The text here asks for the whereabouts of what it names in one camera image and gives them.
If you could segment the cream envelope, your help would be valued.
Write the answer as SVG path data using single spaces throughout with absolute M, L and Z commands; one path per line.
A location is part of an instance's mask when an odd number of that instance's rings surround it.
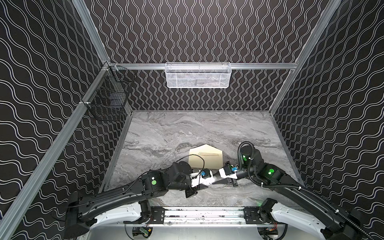
M 218 170 L 224 165 L 223 151 L 207 144 L 190 149 L 189 154 L 188 163 L 193 169 Z

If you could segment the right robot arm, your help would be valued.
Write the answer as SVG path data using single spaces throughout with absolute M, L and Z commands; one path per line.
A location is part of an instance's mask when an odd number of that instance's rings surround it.
M 237 165 L 226 163 L 212 175 L 214 184 L 247 178 L 258 187 L 283 195 L 304 209 L 300 212 L 268 198 L 258 208 L 257 217 L 261 222 L 286 224 L 321 240 L 360 240 L 369 236 L 357 210 L 347 211 L 308 190 L 281 168 L 266 163 L 250 142 L 241 143 L 237 157 Z

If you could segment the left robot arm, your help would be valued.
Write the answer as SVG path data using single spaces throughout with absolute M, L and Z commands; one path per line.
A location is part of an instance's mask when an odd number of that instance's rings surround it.
M 87 233 L 97 222 L 98 215 L 122 205 L 162 197 L 169 190 L 184 191 L 186 198 L 189 198 L 213 181 L 211 170 L 194 173 L 187 162 L 180 161 L 166 169 L 149 170 L 125 186 L 100 194 L 74 192 L 68 199 L 64 238 L 72 239 Z

